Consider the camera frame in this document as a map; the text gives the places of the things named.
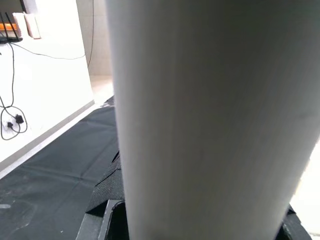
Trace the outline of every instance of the power plug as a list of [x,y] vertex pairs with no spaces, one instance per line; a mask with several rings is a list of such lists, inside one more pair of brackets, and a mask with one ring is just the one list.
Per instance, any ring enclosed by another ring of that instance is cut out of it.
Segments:
[[25,121],[24,121],[24,118],[21,115],[17,114],[17,115],[15,115],[15,122],[17,124],[23,124]]
[[8,115],[8,114],[3,114],[2,115],[2,131],[4,132],[12,132],[12,129],[10,128],[11,124],[13,127],[14,126],[14,123],[16,122],[16,119],[13,118],[12,116]]

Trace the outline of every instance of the white pole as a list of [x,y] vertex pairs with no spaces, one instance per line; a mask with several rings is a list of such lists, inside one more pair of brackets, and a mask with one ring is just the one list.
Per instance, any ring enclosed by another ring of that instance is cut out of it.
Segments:
[[108,0],[130,240],[272,240],[320,133],[320,2]]

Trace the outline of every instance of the white wall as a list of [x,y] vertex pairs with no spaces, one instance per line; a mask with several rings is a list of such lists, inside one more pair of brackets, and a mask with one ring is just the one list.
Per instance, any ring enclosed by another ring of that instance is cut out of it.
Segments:
[[[83,56],[76,1],[35,2],[42,39],[24,39],[19,44],[33,52],[55,57]],[[13,47],[14,106],[24,111],[29,129],[10,141],[0,139],[0,162],[93,100],[85,57],[52,59]],[[0,52],[0,96],[9,105],[12,53],[8,45],[1,45]]]
[[89,74],[111,76],[106,0],[76,0],[85,54],[89,61],[93,30],[93,1],[94,41]]

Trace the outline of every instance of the baseboard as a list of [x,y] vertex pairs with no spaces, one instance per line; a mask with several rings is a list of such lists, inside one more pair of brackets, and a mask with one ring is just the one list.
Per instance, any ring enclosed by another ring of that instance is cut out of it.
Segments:
[[91,106],[93,106],[95,104],[94,100],[91,100],[90,102],[88,102],[86,105],[84,105],[83,107],[81,107],[79,110],[77,110],[76,112],[74,112],[73,114],[71,114],[70,116],[66,117],[65,119],[63,119],[61,122],[59,122],[58,124],[56,124],[55,126],[53,126],[52,128],[50,128],[49,130],[47,130],[46,132],[44,132],[43,134],[41,134],[40,136],[38,136],[37,138],[35,138],[34,140],[32,140],[31,142],[29,142],[27,145],[25,145],[24,147],[22,147],[20,150],[16,151],[14,154],[12,154],[11,156],[7,157],[6,159],[4,159],[3,161],[0,162],[0,172],[2,170],[4,170],[5,168],[7,168],[8,166],[10,166],[11,164],[13,164],[16,160],[18,160],[19,158],[21,158],[23,155],[25,155],[26,153],[28,153],[31,149],[33,149],[34,147],[36,147],[38,144],[40,144],[41,142],[43,142],[45,139],[47,139],[48,137],[50,137],[52,134],[54,134],[56,131],[58,131],[59,129],[61,129],[64,125],[66,125],[67,123],[69,123],[71,120],[73,120],[74,118],[76,118],[78,115],[80,115],[81,113],[83,113],[85,110],[89,109]]

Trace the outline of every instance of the white tile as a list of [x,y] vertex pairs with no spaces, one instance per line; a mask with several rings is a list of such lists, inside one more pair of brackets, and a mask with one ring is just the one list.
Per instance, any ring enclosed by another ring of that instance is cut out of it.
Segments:
[[93,0],[76,0],[76,5],[79,16],[93,16]]
[[114,95],[113,80],[111,76],[91,75],[90,82],[94,102],[102,104]]
[[94,0],[94,15],[95,16],[107,15],[106,0]]
[[108,20],[106,16],[94,16],[94,37],[105,38],[108,41]]
[[106,37],[94,37],[92,54],[95,58],[99,59],[110,57],[109,42]]
[[110,59],[108,57],[98,58],[93,54],[89,66],[89,74],[110,76],[112,74]]
[[92,16],[81,16],[79,17],[80,26],[81,26],[81,34],[84,45],[84,50],[87,58],[88,54],[91,51],[91,42],[92,42],[92,34],[93,34],[93,17]]

